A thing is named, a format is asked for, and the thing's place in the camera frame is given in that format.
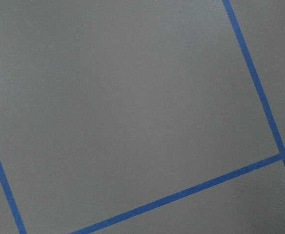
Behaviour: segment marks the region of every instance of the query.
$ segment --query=blue grid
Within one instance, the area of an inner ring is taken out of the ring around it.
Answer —
[[[265,115],[266,115],[267,121],[269,123],[270,129],[271,129],[272,134],[274,136],[274,139],[275,139],[276,145],[278,147],[279,153],[277,155],[268,157],[268,158],[266,158],[264,160],[255,162],[255,163],[250,164],[250,165],[245,166],[245,167],[242,167],[242,168],[240,168],[238,170],[235,170],[235,171],[230,172],[228,174],[222,175],[222,176],[217,177],[215,179],[206,181],[206,182],[204,182],[202,184],[198,184],[196,186],[190,187],[190,188],[182,190],[182,191],[180,191],[178,193],[175,193],[175,194],[169,195],[167,197],[161,198],[159,200],[153,201],[151,203],[148,203],[146,205],[140,206],[138,208],[135,208],[135,209],[130,210],[128,212],[125,212],[123,214],[119,214],[119,215],[117,215],[115,217],[112,217],[112,218],[106,219],[106,220],[104,220],[102,222],[93,224],[93,225],[91,225],[89,227],[85,227],[85,228],[80,229],[78,231],[75,231],[75,232],[73,232],[71,234],[89,234],[89,233],[93,233],[93,232],[98,231],[100,229],[103,229],[103,228],[106,228],[106,227],[111,226],[113,224],[122,222],[122,221],[127,220],[129,218],[132,218],[134,216],[143,214],[143,213],[145,213],[147,211],[156,209],[156,208],[158,208],[160,206],[166,205],[168,203],[171,203],[173,201],[179,200],[179,199],[184,198],[186,196],[198,193],[198,192],[200,192],[202,190],[211,188],[211,187],[213,187],[215,185],[224,183],[226,181],[229,181],[229,180],[234,179],[236,177],[245,175],[245,174],[250,173],[250,172],[252,172],[254,170],[257,170],[259,168],[268,166],[268,165],[270,165],[272,163],[275,163],[275,162],[278,162],[278,161],[282,161],[284,163],[284,166],[285,166],[285,147],[284,147],[282,138],[280,136],[280,133],[278,131],[277,124],[275,122],[274,116],[273,116],[273,114],[271,112],[268,100],[267,100],[266,95],[264,93],[261,81],[259,79],[259,76],[258,76],[257,71],[255,69],[254,63],[252,61],[251,54],[250,54],[250,52],[248,50],[248,47],[246,45],[246,42],[244,40],[242,31],[241,31],[240,26],[238,24],[238,21],[236,19],[236,16],[235,16],[235,13],[233,11],[233,8],[232,8],[232,6],[230,4],[230,0],[222,0],[222,1],[223,1],[223,4],[224,4],[224,7],[226,9],[226,12],[228,14],[229,20],[231,22],[232,28],[233,28],[233,30],[235,32],[237,41],[238,41],[238,43],[240,45],[242,54],[244,56],[245,62],[247,64],[247,67],[249,69],[249,72],[250,72],[250,75],[252,77],[253,83],[255,85],[256,91],[257,91],[258,96],[259,96],[259,98],[261,100],[263,110],[265,112]],[[4,169],[2,167],[1,161],[0,161],[0,182],[1,182],[2,188],[4,190],[6,199],[8,201],[10,210],[11,210],[12,215],[14,217],[14,220],[15,220],[15,223],[17,225],[19,233],[20,234],[27,234],[27,231],[25,229],[22,217],[21,217],[21,215],[19,213],[16,201],[15,201],[15,199],[13,197],[13,194],[12,194],[12,191],[10,189],[7,177],[6,177]]]

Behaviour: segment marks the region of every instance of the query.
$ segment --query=blue line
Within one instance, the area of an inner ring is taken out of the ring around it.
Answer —
[[[258,76],[256,69],[255,69],[254,63],[253,63],[252,58],[251,58],[251,54],[250,54],[248,47],[246,45],[244,36],[243,36],[242,31],[240,29],[240,26],[238,24],[234,10],[233,10],[229,0],[223,0],[223,4],[224,4],[224,7],[225,7],[226,12],[228,14],[232,28],[235,32],[237,41],[240,45],[242,54],[244,55],[244,59],[245,59],[245,62],[248,66],[249,72],[251,74],[253,83],[254,83],[255,88],[256,88],[256,91],[257,91],[258,96],[261,100],[262,107],[264,109],[264,112],[265,112],[267,121],[269,123],[270,129],[273,133],[273,136],[274,136],[275,142],[277,144],[278,150],[281,154],[283,154],[285,152],[285,147],[284,147],[283,141],[282,141],[280,133],[278,131],[276,121],[274,119],[274,116],[273,116],[272,111],[270,109],[270,106],[268,104],[268,101],[267,101],[266,95],[264,93],[260,78]]]
[[[252,171],[257,170],[259,168],[268,166],[268,165],[270,165],[272,163],[275,163],[275,162],[283,160],[283,159],[285,159],[285,154],[277,154],[277,155],[271,156],[269,158],[266,158],[264,160],[258,161],[256,163],[253,163],[253,164],[248,165],[246,167],[242,167],[242,168],[240,168],[238,170],[235,170],[235,171],[230,172],[228,174],[222,175],[222,176],[217,177],[215,179],[209,180],[209,181],[204,182],[202,184],[198,184],[196,186],[193,186],[191,188],[182,190],[182,191],[180,191],[178,193],[169,195],[169,196],[161,198],[159,200],[153,201],[151,203],[148,203],[146,205],[140,206],[138,208],[135,208],[135,209],[130,210],[128,212],[125,212],[123,214],[119,214],[119,215],[117,215],[115,217],[112,217],[112,218],[106,219],[104,221],[101,221],[99,223],[93,224],[93,225],[91,225],[89,227],[80,229],[80,230],[75,231],[75,232],[73,232],[71,234],[89,234],[89,233],[96,232],[96,231],[98,231],[100,229],[109,227],[109,226],[111,226],[113,224],[122,222],[124,220],[127,220],[129,218],[135,217],[135,216],[140,215],[142,213],[151,211],[151,210],[153,210],[155,208],[158,208],[160,206],[163,206],[163,205],[166,205],[166,204],[171,203],[173,201],[182,199],[182,198],[187,197],[189,195],[198,193],[198,192],[200,192],[202,190],[211,188],[211,187],[213,187],[215,185],[224,183],[224,182],[229,181],[231,179],[234,179],[236,177],[245,175],[245,174],[247,174],[249,172],[252,172]]]
[[[12,194],[12,191],[10,189],[10,186],[9,186],[6,174],[4,172],[4,169],[2,167],[1,161],[0,161],[0,182],[1,182],[2,188],[5,192],[5,196],[7,198],[8,204],[10,206],[11,213],[15,219],[19,233],[20,234],[26,234],[25,226],[23,224],[23,221],[22,221],[21,215],[19,213],[16,201],[15,201],[14,196]]]

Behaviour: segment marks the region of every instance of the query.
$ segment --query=diagonal blue line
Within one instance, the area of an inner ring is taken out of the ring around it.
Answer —
[[[1,182],[1,186],[4,190],[6,199],[8,201],[11,213],[15,219],[15,223],[17,225],[19,233],[20,234],[27,234],[27,232],[25,230],[25,226],[24,226],[22,218],[21,218],[21,215],[19,213],[16,201],[15,201],[14,196],[12,194],[12,191],[10,189],[6,174],[5,174],[4,169],[2,167],[1,161],[0,161],[0,182]]]
[[[224,182],[229,181],[231,179],[234,179],[236,177],[245,175],[245,174],[250,173],[250,172],[252,172],[254,170],[257,170],[259,168],[268,166],[268,165],[270,165],[272,163],[278,162],[278,161],[283,160],[283,159],[285,159],[285,154],[277,154],[277,155],[268,157],[268,158],[266,158],[264,160],[261,160],[261,161],[258,161],[256,163],[250,164],[250,165],[248,165],[246,167],[242,167],[242,168],[240,168],[238,170],[235,170],[235,171],[230,172],[228,174],[222,175],[222,176],[217,177],[215,179],[209,180],[209,181],[204,182],[202,184],[198,184],[196,186],[193,186],[191,188],[182,190],[182,191],[180,191],[178,193],[169,195],[169,196],[161,198],[159,200],[153,201],[151,203],[148,203],[146,205],[140,206],[138,208],[135,208],[135,209],[130,210],[128,212],[125,212],[123,214],[119,214],[119,215],[117,215],[115,217],[112,217],[112,218],[106,219],[104,221],[101,221],[99,223],[93,224],[93,225],[91,225],[89,227],[86,227],[86,228],[80,229],[78,231],[72,232],[71,234],[89,234],[89,233],[96,232],[96,231],[98,231],[100,229],[109,227],[109,226],[111,226],[113,224],[122,222],[124,220],[129,219],[129,218],[132,218],[132,217],[135,217],[137,215],[143,214],[145,212],[151,211],[151,210],[153,210],[155,208],[158,208],[160,206],[163,206],[163,205],[166,205],[166,204],[171,203],[173,201],[182,199],[182,198],[187,197],[189,195],[198,193],[200,191],[203,191],[203,190],[211,188],[211,187],[213,187],[215,185],[224,183]]]
[[[274,119],[274,116],[273,116],[272,111],[270,109],[270,106],[268,104],[268,100],[267,100],[266,95],[264,93],[264,89],[262,87],[262,84],[261,84],[260,78],[258,76],[258,73],[257,73],[257,71],[255,69],[254,63],[252,61],[251,54],[250,54],[250,52],[248,50],[248,47],[246,45],[244,36],[243,36],[242,31],[240,29],[240,26],[238,24],[237,18],[236,18],[235,13],[234,13],[234,10],[233,10],[229,0],[223,0],[223,4],[224,4],[224,7],[225,7],[226,12],[228,14],[228,17],[229,17],[229,20],[231,22],[232,28],[233,28],[233,30],[235,32],[237,41],[238,41],[238,43],[240,45],[242,54],[244,55],[244,59],[245,59],[245,62],[247,64],[247,66],[248,66],[249,72],[251,74],[253,83],[254,83],[255,88],[256,88],[256,91],[257,91],[258,96],[259,96],[259,98],[261,100],[262,107],[264,109],[264,112],[265,112],[267,121],[269,123],[270,129],[271,129],[271,131],[273,133],[273,136],[274,136],[275,142],[277,144],[278,150],[279,150],[279,152],[281,154],[284,154],[285,153],[285,147],[284,147],[283,141],[282,141],[280,133],[278,131],[276,121]]]

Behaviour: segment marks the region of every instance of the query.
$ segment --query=blue stripe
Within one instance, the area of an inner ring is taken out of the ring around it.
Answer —
[[[104,220],[102,222],[93,224],[93,225],[91,225],[89,227],[80,229],[80,230],[75,231],[75,232],[73,232],[71,234],[89,234],[89,233],[96,232],[96,231],[98,231],[100,229],[109,227],[109,226],[111,226],[113,224],[122,222],[124,220],[127,220],[129,218],[135,217],[135,216],[140,215],[142,213],[151,211],[151,210],[153,210],[155,208],[158,208],[160,206],[166,205],[168,203],[171,203],[173,201],[176,201],[176,200],[179,200],[181,198],[187,197],[189,195],[198,193],[198,192],[200,192],[202,190],[211,188],[211,187],[213,187],[215,185],[224,183],[224,182],[229,181],[231,179],[234,179],[236,177],[245,175],[245,174],[247,174],[249,172],[252,172],[252,171],[257,170],[259,168],[268,166],[268,165],[270,165],[272,163],[275,163],[275,162],[283,160],[283,159],[285,159],[285,154],[274,155],[272,157],[269,157],[269,158],[266,158],[264,160],[258,161],[256,163],[253,163],[253,164],[248,165],[246,167],[240,168],[240,169],[235,170],[233,172],[230,172],[228,174],[222,175],[222,176],[217,177],[215,179],[209,180],[209,181],[204,182],[202,184],[198,184],[196,186],[193,186],[191,188],[185,189],[185,190],[180,191],[178,193],[169,195],[167,197],[161,198],[159,200],[153,201],[151,203],[148,203],[146,205],[140,206],[138,208],[135,208],[135,209],[130,210],[128,212],[125,212],[123,214],[120,214],[120,215],[117,215],[115,217],[106,219],[106,220]]]
[[[15,219],[19,233],[20,234],[26,234],[25,226],[23,224],[23,221],[22,221],[21,215],[19,213],[19,210],[18,210],[16,201],[14,199],[14,196],[11,192],[11,189],[10,189],[6,174],[4,172],[4,169],[2,167],[1,161],[0,161],[0,182],[1,182],[2,188],[4,190],[5,196],[7,198],[11,213]]]
[[[240,26],[238,24],[234,10],[232,9],[232,6],[231,6],[229,0],[223,0],[223,4],[224,4],[224,7],[225,7],[226,12],[228,14],[232,28],[236,34],[236,38],[237,38],[238,43],[240,45],[242,54],[244,55],[244,59],[245,59],[245,62],[248,66],[251,77],[253,79],[253,83],[255,85],[256,91],[257,91],[259,98],[261,100],[262,107],[264,109],[264,112],[265,112],[267,121],[269,123],[270,129],[273,133],[273,136],[274,136],[275,142],[277,144],[278,150],[280,153],[284,153],[285,147],[284,147],[283,141],[282,141],[280,133],[278,131],[276,121],[274,119],[274,116],[273,116],[272,111],[270,109],[270,106],[268,104],[268,101],[267,101],[266,95],[264,93],[260,78],[258,76],[256,69],[255,69],[254,63],[253,63],[252,58],[251,58],[251,54],[250,54],[248,47],[246,45],[244,36],[243,36],[242,31],[240,29]]]

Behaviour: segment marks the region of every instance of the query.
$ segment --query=floor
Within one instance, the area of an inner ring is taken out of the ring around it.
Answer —
[[[91,232],[285,234],[285,0],[0,1],[0,234]]]

